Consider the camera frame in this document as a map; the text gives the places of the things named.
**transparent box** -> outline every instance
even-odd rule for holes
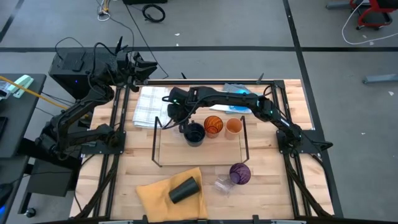
[[[198,147],[188,145],[178,126],[163,130],[155,118],[152,160],[158,166],[233,165],[249,160],[248,137],[244,116],[240,119],[243,130],[234,140],[226,139],[225,127],[216,138],[205,136]],[[203,125],[204,119],[194,119]]]

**black cup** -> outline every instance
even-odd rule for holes
[[[193,177],[188,178],[178,187],[174,188],[169,192],[169,197],[173,203],[177,203],[197,192],[199,192],[199,186]]]
[[[184,133],[184,138],[187,140],[188,145],[198,147],[202,144],[205,138],[205,128],[195,121],[190,124],[180,126],[180,132]]]

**floor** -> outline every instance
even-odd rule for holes
[[[395,136],[398,120],[394,112],[398,110],[398,85],[361,82],[365,75],[397,72],[398,36],[351,46],[341,37],[349,10],[328,11],[327,0],[289,0],[297,37],[305,49],[300,66],[284,2],[287,1],[170,0],[161,5],[166,18],[160,24],[147,22],[140,11],[130,10],[150,46],[173,50],[154,52],[170,78],[181,78],[183,72],[187,78],[258,78],[264,73],[264,78],[305,79],[304,61],[325,137],[334,143],[329,155],[344,216],[398,222]],[[0,72],[47,74],[55,55],[54,45],[67,36],[76,38],[85,47],[99,41],[114,47],[123,35],[124,42],[131,45],[132,35],[125,27],[97,20],[97,6],[95,0],[1,1],[0,27],[9,28],[0,42]],[[132,29],[134,46],[145,46],[121,1],[112,1],[110,12],[113,19]],[[9,26],[10,15],[15,18]],[[398,19],[396,12],[391,16]],[[379,31],[357,31],[354,17],[345,29],[351,42],[398,30],[396,22]],[[70,40],[60,44],[60,47],[77,46]],[[188,48],[176,51],[177,46]],[[189,46],[225,48],[194,51]],[[15,48],[28,49],[20,53]],[[152,59],[148,52],[142,54]],[[159,69],[152,76],[162,77],[164,73]],[[73,99],[50,77],[44,92]],[[60,111],[42,100],[37,107],[51,114]],[[25,136],[36,138],[49,119],[50,115],[35,110]],[[27,181],[26,178],[21,184],[7,223],[37,223],[68,217],[72,192],[65,198],[34,195],[30,206],[37,209],[37,216],[28,219],[17,215],[17,202]]]

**white towel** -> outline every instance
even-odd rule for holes
[[[132,118],[133,125],[140,128],[154,128],[156,116],[159,117],[162,125],[169,122],[170,118],[167,116],[169,103],[162,101],[162,97],[168,95],[169,89],[166,87],[142,87]]]

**yellow towel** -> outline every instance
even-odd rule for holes
[[[200,191],[174,204],[169,192],[188,178],[193,177]],[[188,219],[207,219],[205,199],[199,167],[176,174],[169,179],[137,186],[137,194],[144,206],[149,222],[178,221]]]

